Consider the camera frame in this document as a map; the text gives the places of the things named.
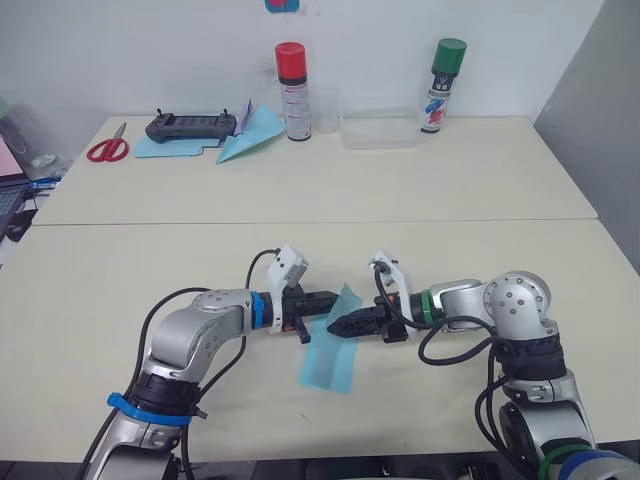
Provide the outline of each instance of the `teal paper sheet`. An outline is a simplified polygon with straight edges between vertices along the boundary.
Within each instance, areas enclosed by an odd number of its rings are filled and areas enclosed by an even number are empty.
[[[259,145],[270,138],[280,135],[284,123],[266,105],[260,105],[247,122],[242,133],[229,136],[216,163],[223,163],[236,155]]]
[[[353,362],[358,341],[356,338],[337,337],[327,331],[327,326],[341,316],[357,310],[361,305],[362,299],[345,284],[331,311],[313,319],[311,343],[302,367],[300,385],[343,394],[351,392]]]
[[[146,135],[140,139],[133,149],[133,156],[151,157],[193,157],[200,155],[204,147],[217,147],[218,138],[181,138],[158,143]]]

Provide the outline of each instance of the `spray can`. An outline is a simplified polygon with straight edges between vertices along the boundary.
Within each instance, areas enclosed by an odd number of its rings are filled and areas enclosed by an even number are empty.
[[[287,136],[291,140],[307,140],[311,137],[311,115],[304,46],[295,42],[277,45],[276,63]]]
[[[438,42],[436,56],[433,59],[431,73],[433,85],[427,93],[424,108],[425,122],[421,128],[426,133],[440,131],[440,125],[447,113],[453,79],[460,72],[460,65],[467,50],[467,44],[457,38],[443,38]]]

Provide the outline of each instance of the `remote controller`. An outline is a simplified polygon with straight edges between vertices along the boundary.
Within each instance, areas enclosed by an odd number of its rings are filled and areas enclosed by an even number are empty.
[[[227,113],[221,115],[180,116],[162,113],[145,128],[147,136],[155,142],[164,142],[176,138],[219,138],[224,140],[233,135],[236,129],[236,117]]]

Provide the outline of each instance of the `white bracket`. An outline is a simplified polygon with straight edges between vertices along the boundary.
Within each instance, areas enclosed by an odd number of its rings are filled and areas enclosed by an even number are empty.
[[[392,283],[395,283],[398,287],[398,296],[400,297],[400,311],[405,318],[415,321],[413,319],[413,315],[411,314],[411,301],[409,296],[411,295],[411,283],[407,278],[404,271],[398,265],[397,260],[392,260],[389,255],[384,253],[382,250],[378,250],[378,252],[373,257],[373,260],[369,264],[369,268],[371,271],[375,268],[376,262],[383,262],[389,269],[388,273],[381,273],[380,279],[382,283],[388,287]],[[407,329],[407,333],[410,338],[415,338],[417,334],[417,330],[413,327],[405,325]]]
[[[282,331],[282,290],[295,287],[309,264],[302,254],[290,245],[285,245],[267,270],[267,285],[273,307],[271,333]]]

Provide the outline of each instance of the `blue ring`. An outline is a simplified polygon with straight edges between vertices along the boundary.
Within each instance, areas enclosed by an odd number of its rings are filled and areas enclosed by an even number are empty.
[[[264,312],[264,300],[260,298],[258,292],[251,292],[251,299],[253,300],[253,312],[255,315],[254,330],[262,328],[262,312]]]
[[[620,455],[608,450],[585,450],[583,452],[577,452],[571,455],[563,464],[558,473],[558,480],[567,480],[571,474],[584,463],[597,458],[619,458],[622,460],[629,460],[624,455]]]
[[[129,404],[119,393],[112,393],[107,398],[107,405],[115,407],[127,417],[157,425],[167,425],[169,427],[181,427],[191,423],[191,417],[180,417],[174,415],[160,415],[159,413],[145,412]]]

